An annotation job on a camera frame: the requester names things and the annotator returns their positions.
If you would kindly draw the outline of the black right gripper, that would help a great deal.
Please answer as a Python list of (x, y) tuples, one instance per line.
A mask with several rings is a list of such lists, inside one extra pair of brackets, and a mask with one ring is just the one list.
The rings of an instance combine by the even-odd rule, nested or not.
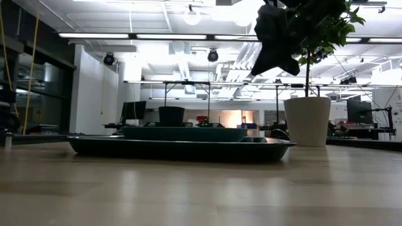
[(254, 31), (261, 43), (261, 51), (251, 75), (259, 75), (277, 64), (293, 76), (300, 73), (298, 61), (293, 56), (300, 55), (301, 46), (295, 30), (291, 30), (291, 24), (300, 15), (302, 7), (302, 4), (287, 4), (286, 8), (264, 4), (258, 9)]

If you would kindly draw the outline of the green round plate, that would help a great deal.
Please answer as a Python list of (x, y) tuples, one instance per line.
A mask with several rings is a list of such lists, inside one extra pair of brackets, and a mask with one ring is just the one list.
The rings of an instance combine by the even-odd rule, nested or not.
[(240, 142), (246, 129), (224, 127), (124, 127), (125, 139), (145, 141)]

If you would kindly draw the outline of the dark cup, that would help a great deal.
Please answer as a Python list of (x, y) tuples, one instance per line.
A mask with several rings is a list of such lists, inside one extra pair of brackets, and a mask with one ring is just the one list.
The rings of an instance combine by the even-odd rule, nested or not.
[(162, 106), (158, 108), (160, 124), (163, 127), (182, 127), (185, 109), (182, 107)]

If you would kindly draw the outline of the dark green plastic tray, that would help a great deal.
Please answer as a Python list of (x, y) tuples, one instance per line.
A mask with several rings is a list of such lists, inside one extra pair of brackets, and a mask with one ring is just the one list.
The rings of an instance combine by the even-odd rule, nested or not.
[(295, 145), (265, 137), (245, 137), (236, 143), (145, 141), (122, 136), (69, 136), (67, 141), (85, 156), (218, 163), (277, 162)]

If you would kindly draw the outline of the long ceiling strip light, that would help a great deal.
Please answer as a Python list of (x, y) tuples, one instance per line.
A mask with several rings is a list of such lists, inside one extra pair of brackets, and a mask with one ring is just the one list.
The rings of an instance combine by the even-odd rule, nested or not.
[(258, 41), (257, 36), (254, 35), (215, 35), (214, 38), (226, 41)]
[(118, 34), (118, 33), (59, 33), (62, 38), (94, 38), (94, 39), (127, 39), (128, 34)]
[(370, 38), (369, 43), (402, 43), (402, 38)]
[(136, 35), (137, 39), (156, 40), (205, 40), (206, 35), (177, 35), (177, 34), (141, 34)]

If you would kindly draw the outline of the white plant pot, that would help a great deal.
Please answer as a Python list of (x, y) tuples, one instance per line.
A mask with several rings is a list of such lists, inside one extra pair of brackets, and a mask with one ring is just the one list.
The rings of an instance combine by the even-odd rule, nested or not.
[(328, 97), (300, 97), (283, 102), (291, 142), (303, 147), (324, 147), (330, 115)]

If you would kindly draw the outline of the green leafy plant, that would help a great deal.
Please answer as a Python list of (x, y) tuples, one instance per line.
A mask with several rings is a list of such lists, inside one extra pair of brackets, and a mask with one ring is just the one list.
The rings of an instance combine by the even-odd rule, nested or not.
[(348, 35), (356, 31), (354, 23), (364, 25), (366, 20), (358, 15), (359, 8), (352, 9), (352, 0), (317, 0), (320, 6), (304, 15), (313, 19), (307, 36), (296, 49), (298, 63), (306, 66), (305, 97), (310, 91), (310, 68), (318, 64), (337, 47), (347, 44)]

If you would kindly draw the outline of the black computer monitor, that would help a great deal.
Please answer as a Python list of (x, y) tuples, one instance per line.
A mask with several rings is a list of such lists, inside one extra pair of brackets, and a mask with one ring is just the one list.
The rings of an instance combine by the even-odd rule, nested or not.
[(370, 102), (347, 101), (347, 120), (356, 124), (372, 124), (372, 105)]
[(122, 120), (144, 119), (146, 101), (125, 102), (122, 107)]

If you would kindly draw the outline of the white globe ceiling lamp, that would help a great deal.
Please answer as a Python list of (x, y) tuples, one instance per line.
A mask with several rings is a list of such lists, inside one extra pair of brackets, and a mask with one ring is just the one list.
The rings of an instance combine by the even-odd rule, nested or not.
[(195, 26), (197, 24), (199, 24), (199, 22), (201, 21), (201, 14), (199, 11), (197, 11), (196, 9), (190, 9), (188, 8), (184, 15), (183, 15), (183, 20), (186, 24), (191, 25), (191, 26)]

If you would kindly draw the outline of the black aluminium table frame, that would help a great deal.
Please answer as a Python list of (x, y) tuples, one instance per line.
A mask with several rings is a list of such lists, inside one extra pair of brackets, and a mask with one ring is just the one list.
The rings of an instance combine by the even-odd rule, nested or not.
[[(288, 148), (294, 144), (290, 141), (268, 137), (244, 137), (239, 142), (223, 141), (145, 141), (124, 139), (123, 136), (67, 136), (67, 135), (12, 135), (7, 134), (13, 144), (39, 144), (68, 142), (75, 152), (86, 152), (89, 148), (118, 148), (129, 151), (131, 146), (144, 146), (156, 148), (158, 146), (171, 146), (173, 148), (248, 148), (251, 151), (269, 148)], [(372, 141), (365, 139), (327, 139), (328, 145), (347, 146), (354, 148), (378, 149), (383, 151), (396, 151), (402, 153), (402, 142), (398, 141)]]

